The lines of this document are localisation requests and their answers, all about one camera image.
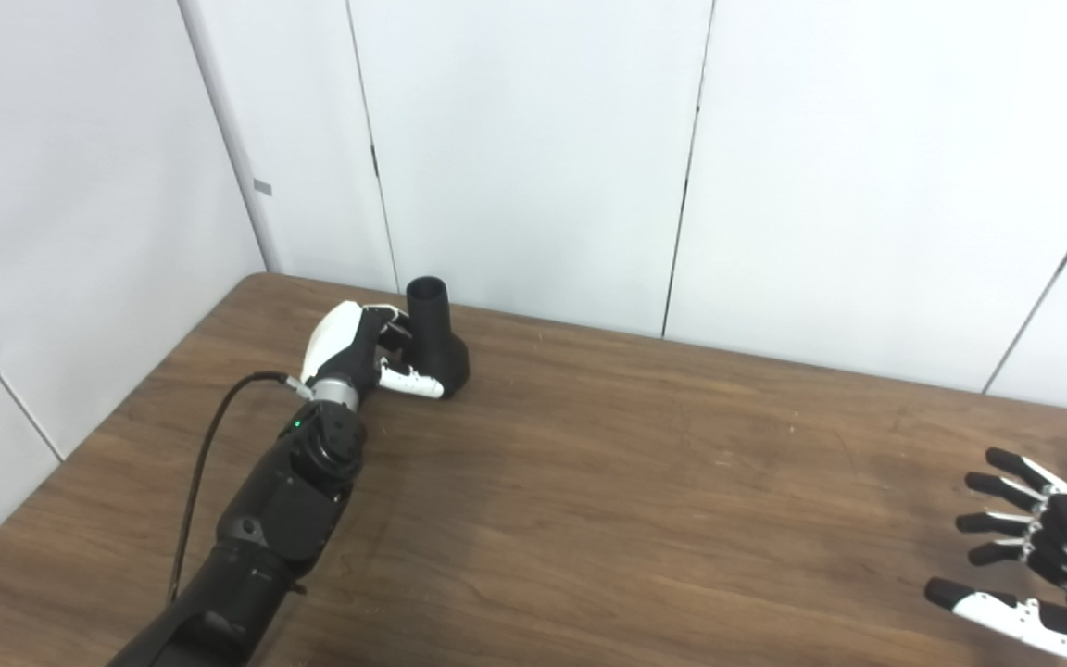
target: wooden table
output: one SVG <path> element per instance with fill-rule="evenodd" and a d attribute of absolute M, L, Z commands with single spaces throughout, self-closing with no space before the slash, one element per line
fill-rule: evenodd
<path fill-rule="evenodd" d="M 452 298 L 456 286 L 450 286 Z M 0 529 L 0 666 L 105 664 L 160 609 L 192 461 L 228 385 L 298 372 L 343 299 L 241 283 Z M 1054 664 L 924 602 L 966 565 L 953 517 L 997 445 L 1067 478 L 1067 411 L 474 308 L 471 383 L 363 406 L 337 537 L 254 664 Z M 187 572 L 298 399 L 237 398 Z"/>

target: robotic hand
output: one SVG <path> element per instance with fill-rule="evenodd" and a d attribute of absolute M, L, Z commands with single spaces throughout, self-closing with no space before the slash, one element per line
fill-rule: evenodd
<path fill-rule="evenodd" d="M 411 313 L 344 301 L 328 313 L 310 337 L 301 376 L 315 396 L 346 398 L 354 402 L 338 402 L 356 410 L 377 385 L 430 398 L 462 387 L 467 347 L 452 333 L 447 286 L 419 277 L 407 287 L 407 305 Z M 378 348 L 386 354 L 377 355 Z"/>
<path fill-rule="evenodd" d="M 986 461 L 1023 482 L 994 474 L 969 473 L 966 486 L 1002 497 L 1029 514 L 988 510 L 959 517 L 957 526 L 962 533 L 1000 533 L 1007 537 L 973 549 L 971 565 L 1017 560 L 1067 593 L 1067 482 L 1033 460 L 1000 448 L 987 450 Z M 1010 593 L 983 591 L 941 578 L 928 582 L 924 597 L 969 621 L 1067 658 L 1067 607 L 1063 605 L 1040 600 L 1020 602 Z"/>
<path fill-rule="evenodd" d="M 189 586 L 175 594 L 177 567 L 165 610 L 109 667 L 249 662 L 285 595 L 302 592 L 299 581 L 317 565 L 344 514 L 368 436 L 356 410 L 369 392 L 382 385 L 448 398 L 467 382 L 467 348 L 450 328 L 446 285 L 415 280 L 407 303 L 410 313 L 354 301 L 335 306 L 308 343 L 305 384 L 275 372 L 254 375 L 281 377 L 308 400 L 221 514 L 216 545 Z M 221 411 L 248 380 L 229 391 Z"/>

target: black plastic object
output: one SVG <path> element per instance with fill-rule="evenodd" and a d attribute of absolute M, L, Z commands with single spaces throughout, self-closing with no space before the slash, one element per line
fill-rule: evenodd
<path fill-rule="evenodd" d="M 444 385 L 444 398 L 452 397 L 469 376 L 467 346 L 452 333 L 452 312 L 447 303 L 447 284 L 431 275 L 415 277 L 405 286 L 414 343 L 402 361 Z"/>

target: black cylindrical object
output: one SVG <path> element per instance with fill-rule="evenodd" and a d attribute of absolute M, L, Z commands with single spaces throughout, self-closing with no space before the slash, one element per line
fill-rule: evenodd
<path fill-rule="evenodd" d="M 444 385 L 449 398 L 467 383 L 467 346 L 452 332 L 452 312 L 447 301 L 447 284 L 431 275 L 416 277 L 405 287 L 407 309 L 411 312 L 414 342 L 402 361 Z"/>

